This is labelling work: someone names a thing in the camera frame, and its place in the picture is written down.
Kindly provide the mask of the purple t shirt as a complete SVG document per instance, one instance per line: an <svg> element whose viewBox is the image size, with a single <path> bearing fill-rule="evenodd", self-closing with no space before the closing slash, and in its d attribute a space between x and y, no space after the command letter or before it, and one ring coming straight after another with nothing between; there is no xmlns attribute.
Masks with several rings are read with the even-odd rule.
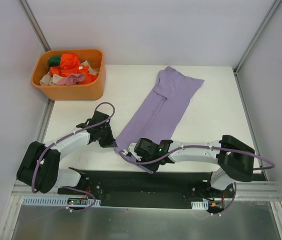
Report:
<svg viewBox="0 0 282 240"><path fill-rule="evenodd" d="M170 139L203 83L203 79L185 76L170 66L160 70L153 89L116 137L114 151L127 150L140 138L156 144Z"/></svg>

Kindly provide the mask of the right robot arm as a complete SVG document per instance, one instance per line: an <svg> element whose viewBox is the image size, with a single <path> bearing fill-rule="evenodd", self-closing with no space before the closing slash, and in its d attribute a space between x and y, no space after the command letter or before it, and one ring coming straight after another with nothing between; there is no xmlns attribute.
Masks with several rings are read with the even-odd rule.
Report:
<svg viewBox="0 0 282 240"><path fill-rule="evenodd" d="M234 182L248 183L253 180L253 162L250 146L231 135L213 142L189 143L171 139L161 140L159 144L141 138L128 147L136 162L146 169L156 172L160 165L181 162L209 163L219 166L210 174L206 192L218 197Z"/></svg>

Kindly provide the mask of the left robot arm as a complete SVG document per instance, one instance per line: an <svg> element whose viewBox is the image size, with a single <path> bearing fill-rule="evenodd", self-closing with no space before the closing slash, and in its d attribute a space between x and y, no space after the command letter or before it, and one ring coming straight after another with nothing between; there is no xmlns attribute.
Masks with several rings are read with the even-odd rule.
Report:
<svg viewBox="0 0 282 240"><path fill-rule="evenodd" d="M69 187L74 194L82 194L86 190L83 173L72 167L60 168L60 161L93 142L98 142L102 148L114 147L111 117L95 110L92 118L76 125L70 133L50 142L32 142L17 171L17 180L31 186L35 193Z"/></svg>

